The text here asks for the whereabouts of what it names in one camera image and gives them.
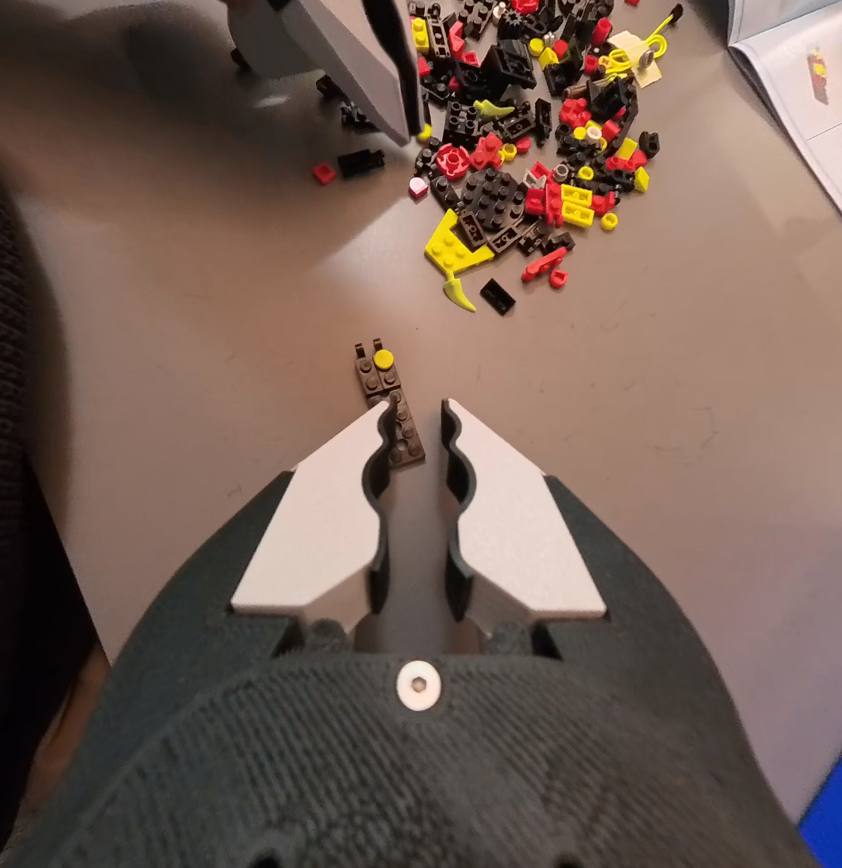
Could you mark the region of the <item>pile of lego pieces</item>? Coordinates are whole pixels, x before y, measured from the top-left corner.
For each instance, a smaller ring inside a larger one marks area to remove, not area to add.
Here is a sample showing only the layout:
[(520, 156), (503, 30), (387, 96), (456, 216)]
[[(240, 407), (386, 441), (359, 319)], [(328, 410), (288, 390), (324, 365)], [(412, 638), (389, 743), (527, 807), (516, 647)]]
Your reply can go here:
[(646, 38), (614, 32), (614, 2), (409, 2), (424, 122), (408, 193), (444, 211), (426, 244), (456, 306), (475, 307), (460, 274), (512, 249), (522, 280), (564, 288), (569, 229), (619, 223), (649, 186), (661, 148), (631, 136), (642, 89), (661, 77), (677, 4)]

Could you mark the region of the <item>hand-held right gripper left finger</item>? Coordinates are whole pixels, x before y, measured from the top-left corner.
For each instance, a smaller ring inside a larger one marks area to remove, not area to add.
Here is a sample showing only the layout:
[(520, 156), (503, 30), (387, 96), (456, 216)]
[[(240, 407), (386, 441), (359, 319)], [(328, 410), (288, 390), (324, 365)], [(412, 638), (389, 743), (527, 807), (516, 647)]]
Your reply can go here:
[(329, 620), (350, 635), (380, 612), (389, 543), (379, 498), (391, 475), (397, 402), (374, 405), (299, 462), (234, 591), (232, 610)]

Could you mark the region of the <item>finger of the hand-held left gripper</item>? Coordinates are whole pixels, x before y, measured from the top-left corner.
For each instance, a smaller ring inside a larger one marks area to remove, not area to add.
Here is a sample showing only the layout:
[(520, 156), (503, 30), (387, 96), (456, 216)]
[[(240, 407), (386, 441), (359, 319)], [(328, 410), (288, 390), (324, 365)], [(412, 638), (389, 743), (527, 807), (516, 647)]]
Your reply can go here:
[(243, 62), (261, 78), (323, 71), (375, 127), (405, 146), (424, 111), (410, 16), (394, 1), (227, 2)]

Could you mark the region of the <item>lego instruction booklet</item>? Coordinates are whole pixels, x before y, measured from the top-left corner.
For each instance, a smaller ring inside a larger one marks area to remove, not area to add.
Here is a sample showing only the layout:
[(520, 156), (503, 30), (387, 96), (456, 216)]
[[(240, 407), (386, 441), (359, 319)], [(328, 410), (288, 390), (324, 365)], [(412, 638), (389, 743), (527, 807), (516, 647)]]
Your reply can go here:
[(842, 1), (730, 1), (728, 48), (842, 215)]

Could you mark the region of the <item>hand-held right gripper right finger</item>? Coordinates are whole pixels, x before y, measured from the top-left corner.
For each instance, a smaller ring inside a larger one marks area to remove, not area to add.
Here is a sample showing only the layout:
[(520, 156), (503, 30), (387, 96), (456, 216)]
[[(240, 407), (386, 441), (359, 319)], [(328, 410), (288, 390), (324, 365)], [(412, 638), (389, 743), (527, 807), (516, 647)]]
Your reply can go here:
[(445, 594), (457, 622), (486, 636), (497, 626), (607, 613), (547, 476), (454, 398), (440, 410), (445, 484), (457, 502)]

